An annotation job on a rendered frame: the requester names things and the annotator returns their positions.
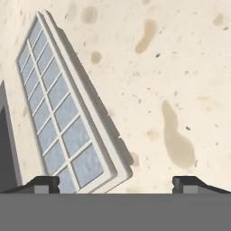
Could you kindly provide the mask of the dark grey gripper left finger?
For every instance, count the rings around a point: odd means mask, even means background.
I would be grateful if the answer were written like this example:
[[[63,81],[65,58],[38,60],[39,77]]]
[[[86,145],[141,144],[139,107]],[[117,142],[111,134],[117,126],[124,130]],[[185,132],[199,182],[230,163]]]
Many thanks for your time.
[[[3,191],[3,194],[59,194],[59,185],[59,176],[36,176],[25,185]]]

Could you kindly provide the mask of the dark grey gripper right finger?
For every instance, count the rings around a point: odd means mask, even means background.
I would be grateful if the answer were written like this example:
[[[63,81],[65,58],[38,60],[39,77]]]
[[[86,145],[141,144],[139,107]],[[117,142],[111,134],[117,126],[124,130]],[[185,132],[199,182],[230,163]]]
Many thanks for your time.
[[[196,176],[173,176],[173,194],[231,194],[231,191],[210,186]]]

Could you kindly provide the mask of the grey appliance side panel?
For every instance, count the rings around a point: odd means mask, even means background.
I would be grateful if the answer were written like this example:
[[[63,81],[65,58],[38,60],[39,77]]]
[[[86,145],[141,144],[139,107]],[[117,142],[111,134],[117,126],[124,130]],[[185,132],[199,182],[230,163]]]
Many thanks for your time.
[[[16,188],[22,183],[5,83],[2,81],[0,83],[0,192]]]

